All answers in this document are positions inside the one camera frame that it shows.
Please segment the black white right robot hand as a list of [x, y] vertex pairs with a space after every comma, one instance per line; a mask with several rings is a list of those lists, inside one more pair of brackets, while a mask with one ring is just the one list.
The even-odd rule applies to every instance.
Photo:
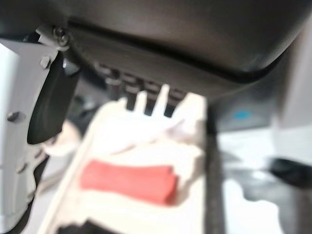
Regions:
[[71, 36], [50, 25], [0, 34], [0, 223], [29, 215], [46, 165], [42, 144], [62, 129], [77, 79], [66, 73]]

